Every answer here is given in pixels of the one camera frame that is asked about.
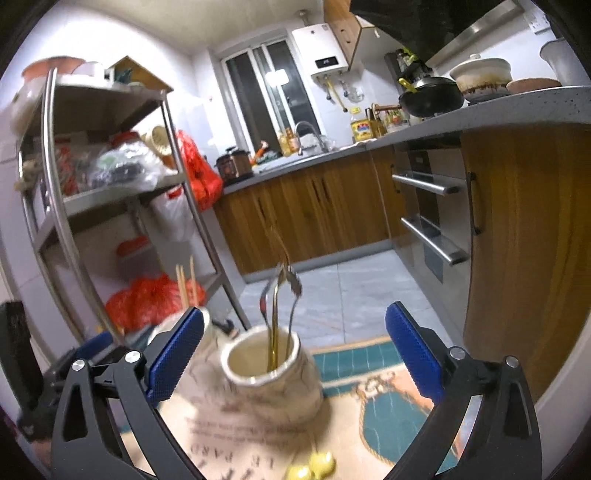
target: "wooden cabinet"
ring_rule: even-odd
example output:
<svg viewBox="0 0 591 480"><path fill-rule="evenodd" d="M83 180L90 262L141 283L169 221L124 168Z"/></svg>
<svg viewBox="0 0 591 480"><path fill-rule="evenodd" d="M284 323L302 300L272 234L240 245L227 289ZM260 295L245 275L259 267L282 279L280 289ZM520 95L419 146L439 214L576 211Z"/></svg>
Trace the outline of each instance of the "wooden cabinet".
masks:
<svg viewBox="0 0 591 480"><path fill-rule="evenodd" d="M217 218L242 274L388 238L368 153L329 161L224 195Z"/></svg>
<svg viewBox="0 0 591 480"><path fill-rule="evenodd" d="M563 366L589 313L591 129L466 132L476 226L464 329L470 353L515 355L534 400Z"/></svg>
<svg viewBox="0 0 591 480"><path fill-rule="evenodd" d="M320 165L314 175L326 222L330 222L336 239L335 251L388 239L379 184L369 153Z"/></svg>
<svg viewBox="0 0 591 480"><path fill-rule="evenodd" d="M214 205L230 252L242 274L272 268L279 260L271 248L257 190L253 187L223 195Z"/></svg>
<svg viewBox="0 0 591 480"><path fill-rule="evenodd" d="M361 24L349 11L350 5L350 0L324 0L324 21L330 25L349 65L361 37Z"/></svg>
<svg viewBox="0 0 591 480"><path fill-rule="evenodd" d="M392 174L396 171L394 147L384 147L371 152L379 186L384 199L384 208L388 219L388 229L393 242L401 244L408 236L400 219L406 216L404 195L400 186L393 181Z"/></svg>

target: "kitchen counter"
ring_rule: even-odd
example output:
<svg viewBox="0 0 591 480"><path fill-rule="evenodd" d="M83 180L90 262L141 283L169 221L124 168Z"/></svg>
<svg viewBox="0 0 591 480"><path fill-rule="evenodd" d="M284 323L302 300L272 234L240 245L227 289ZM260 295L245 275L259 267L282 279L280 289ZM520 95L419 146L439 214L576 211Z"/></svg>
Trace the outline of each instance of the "kitchen counter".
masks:
<svg viewBox="0 0 591 480"><path fill-rule="evenodd" d="M229 194L303 168L347 157L365 150L465 130L527 124L591 124L591 87L559 87L520 93L445 113L377 140L326 155L302 158L224 189Z"/></svg>

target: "bottle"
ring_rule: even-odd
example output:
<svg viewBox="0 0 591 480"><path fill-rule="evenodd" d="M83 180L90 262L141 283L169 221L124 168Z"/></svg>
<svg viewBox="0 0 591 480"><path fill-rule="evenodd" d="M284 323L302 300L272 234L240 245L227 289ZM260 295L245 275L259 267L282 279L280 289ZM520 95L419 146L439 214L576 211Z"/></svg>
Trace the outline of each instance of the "bottle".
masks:
<svg viewBox="0 0 591 480"><path fill-rule="evenodd" d="M289 157L291 155L290 143L287 141L287 137L281 130L277 132L277 140L279 140L279 146L283 156L285 158Z"/></svg>
<svg viewBox="0 0 591 480"><path fill-rule="evenodd" d="M300 150L300 139L295 136L291 127L285 129L285 136L287 143L290 146L291 153L298 153Z"/></svg>
<svg viewBox="0 0 591 480"><path fill-rule="evenodd" d="M353 139L356 142L362 142L363 140L369 140L374 137L374 133L371 129L371 123L369 119L361 113L361 108L354 106L351 109L353 116L351 117L351 131L353 132Z"/></svg>

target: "red mesh bag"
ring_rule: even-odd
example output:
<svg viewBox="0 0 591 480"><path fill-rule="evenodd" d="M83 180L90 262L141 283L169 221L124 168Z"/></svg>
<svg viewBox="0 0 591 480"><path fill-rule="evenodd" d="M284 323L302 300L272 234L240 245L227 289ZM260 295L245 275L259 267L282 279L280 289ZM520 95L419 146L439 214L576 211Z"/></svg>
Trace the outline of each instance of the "red mesh bag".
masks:
<svg viewBox="0 0 591 480"><path fill-rule="evenodd" d="M223 181L201 156L197 145L186 132L178 130L177 140L199 210L207 210L222 196ZM178 189L171 192L168 197L176 198L180 194L181 190Z"/></svg>
<svg viewBox="0 0 591 480"><path fill-rule="evenodd" d="M197 283L197 301L193 299L191 279L187 280L191 305L205 304L206 292ZM166 317L182 309L177 283L168 275L159 278L136 278L130 288L114 294L106 303L111 321L126 332L158 325Z"/></svg>
<svg viewBox="0 0 591 480"><path fill-rule="evenodd" d="M131 297L131 290L121 290L114 294L105 305L111 321L125 331L132 330L134 324Z"/></svg>
<svg viewBox="0 0 591 480"><path fill-rule="evenodd" d="M157 322L158 306L155 302L156 285L152 278L137 278L131 283L131 309L134 316L132 328L140 330Z"/></svg>

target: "silver screw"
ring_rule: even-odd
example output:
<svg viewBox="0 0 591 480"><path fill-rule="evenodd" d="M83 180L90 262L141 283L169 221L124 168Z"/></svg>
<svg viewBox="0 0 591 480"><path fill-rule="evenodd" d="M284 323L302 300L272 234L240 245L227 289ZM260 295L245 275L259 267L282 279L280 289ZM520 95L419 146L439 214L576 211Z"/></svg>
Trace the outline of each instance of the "silver screw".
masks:
<svg viewBox="0 0 591 480"><path fill-rule="evenodd" d="M517 368L519 366L519 360L517 360L514 356L508 356L505 358L505 363L509 365L511 368Z"/></svg>
<svg viewBox="0 0 591 480"><path fill-rule="evenodd" d="M72 370L74 371L79 371L82 370L84 368L86 364L84 363L84 360L76 360L73 364L72 364Z"/></svg>
<svg viewBox="0 0 591 480"><path fill-rule="evenodd" d="M127 352L125 354L125 361L127 363L134 364L141 358L141 356L142 356L142 354L136 350L134 350L132 352Z"/></svg>
<svg viewBox="0 0 591 480"><path fill-rule="evenodd" d="M464 360L466 358L466 351L459 346L453 346L449 349L449 354L456 360Z"/></svg>

